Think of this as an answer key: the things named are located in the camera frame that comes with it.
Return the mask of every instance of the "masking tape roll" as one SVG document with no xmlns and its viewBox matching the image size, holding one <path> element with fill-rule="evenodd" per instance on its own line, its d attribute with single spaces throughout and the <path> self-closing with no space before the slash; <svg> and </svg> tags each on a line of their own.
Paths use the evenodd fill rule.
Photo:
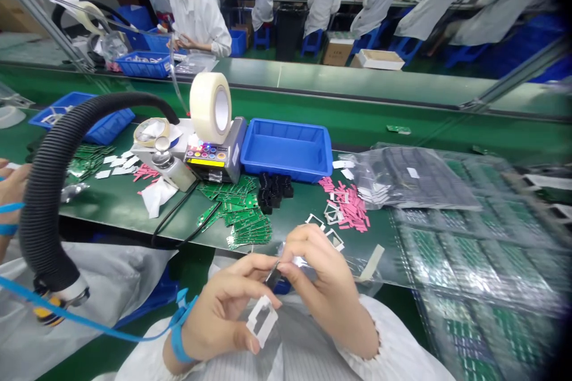
<svg viewBox="0 0 572 381">
<path fill-rule="evenodd" d="M 153 132 L 145 133 L 149 127 L 153 127 Z M 135 129 L 133 142 L 143 147 L 154 147 L 155 140 L 159 137 L 169 137 L 169 121 L 165 118 L 147 119 Z"/>
<path fill-rule="evenodd" d="M 189 97 L 192 125 L 199 139 L 223 144 L 231 129 L 232 103 L 228 82 L 222 73 L 199 73 Z"/>
</svg>

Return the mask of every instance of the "black trash bin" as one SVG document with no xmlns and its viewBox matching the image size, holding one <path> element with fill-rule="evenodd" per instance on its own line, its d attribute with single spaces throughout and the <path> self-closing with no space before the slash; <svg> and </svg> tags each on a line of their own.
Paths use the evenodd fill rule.
<svg viewBox="0 0 572 381">
<path fill-rule="evenodd" d="M 276 29 L 276 60 L 294 61 L 296 47 L 304 35 L 306 7 L 281 3 L 278 8 L 278 28 Z"/>
</svg>

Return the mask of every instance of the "hand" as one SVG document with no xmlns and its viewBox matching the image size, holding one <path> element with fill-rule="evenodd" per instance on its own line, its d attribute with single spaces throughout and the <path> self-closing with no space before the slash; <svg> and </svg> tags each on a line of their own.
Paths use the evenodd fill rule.
<svg viewBox="0 0 572 381">
<path fill-rule="evenodd" d="M 0 159 L 0 206 L 22 202 L 26 190 L 26 179 L 30 173 L 31 164 L 26 164 L 12 170 L 7 168 L 8 160 Z M 0 214 L 0 224 L 18 224 L 20 210 Z"/>
<path fill-rule="evenodd" d="M 316 271 L 312 283 L 292 263 L 303 257 Z M 292 283 L 310 313 L 336 343 L 364 358 L 374 358 L 380 347 L 375 324 L 359 302 L 359 294 L 345 258 L 315 224 L 304 224 L 286 238 L 278 270 Z"/>
<path fill-rule="evenodd" d="M 186 34 L 181 34 L 181 38 L 175 41 L 178 49 L 197 49 L 198 44 Z"/>
<path fill-rule="evenodd" d="M 234 265 L 217 272 L 205 285 L 182 327 L 183 347 L 195 360 L 209 360 L 230 351 L 249 350 L 258 354 L 260 344 L 246 327 L 237 321 L 249 300 L 266 295 L 274 308 L 282 303 L 262 282 L 276 264 L 276 257 L 251 254 Z M 163 358 L 173 374 L 188 370 L 176 360 L 170 337 L 163 348 Z"/>
</svg>

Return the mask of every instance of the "fume extractor hose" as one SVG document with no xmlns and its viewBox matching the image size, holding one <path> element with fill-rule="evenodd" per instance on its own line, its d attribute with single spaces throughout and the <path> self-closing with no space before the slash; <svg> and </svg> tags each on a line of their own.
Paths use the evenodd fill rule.
<svg viewBox="0 0 572 381">
<path fill-rule="evenodd" d="M 157 107 L 170 123 L 179 123 L 173 108 L 156 95 L 145 92 L 102 95 L 65 114 L 45 136 L 34 158 L 20 220 L 21 250 L 38 280 L 72 305 L 83 302 L 89 292 L 87 283 L 60 244 L 60 194 L 67 167 L 83 137 L 97 121 L 115 111 L 140 105 Z"/>
</svg>

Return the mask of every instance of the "blue cable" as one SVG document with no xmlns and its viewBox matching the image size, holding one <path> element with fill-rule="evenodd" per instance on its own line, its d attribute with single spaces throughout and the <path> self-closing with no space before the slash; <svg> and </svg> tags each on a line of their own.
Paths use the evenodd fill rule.
<svg viewBox="0 0 572 381">
<path fill-rule="evenodd" d="M 171 318 L 171 321 L 169 322 L 169 326 L 167 327 L 167 329 L 159 333 L 159 335 L 151 336 L 148 338 L 141 338 L 139 336 L 134 336 L 128 333 L 120 332 L 115 329 L 111 329 L 107 326 L 104 326 L 103 324 L 96 323 L 85 317 L 77 316 L 76 314 L 70 313 L 69 311 L 63 308 L 56 307 L 55 305 L 50 304 L 49 302 L 47 302 L 45 299 L 35 294 L 34 292 L 31 292 L 25 287 L 19 285 L 18 283 L 13 282 L 12 280 L 8 280 L 7 278 L 4 278 L 2 276 L 0 276 L 0 286 L 4 287 L 6 290 L 11 291 L 12 293 L 22 296 L 24 299 L 32 302 L 33 304 L 36 304 L 38 307 L 50 310 L 56 316 L 64 317 L 76 323 L 83 324 L 84 326 L 91 327 L 92 329 L 99 330 L 105 333 L 106 335 L 114 336 L 115 338 L 124 339 L 130 342 L 154 341 L 163 336 L 165 333 L 167 333 L 167 331 L 171 329 L 174 325 L 179 323 L 180 324 L 184 323 L 186 317 L 188 317 L 188 314 L 191 312 L 190 310 L 192 309 L 192 306 L 194 305 L 194 303 L 198 298 L 198 296 L 195 296 L 193 301 L 190 304 L 187 304 L 185 300 L 185 295 L 188 289 L 181 290 L 177 295 L 177 302 L 179 303 L 179 309 L 175 312 L 175 315 L 173 315 L 173 317 Z"/>
</svg>

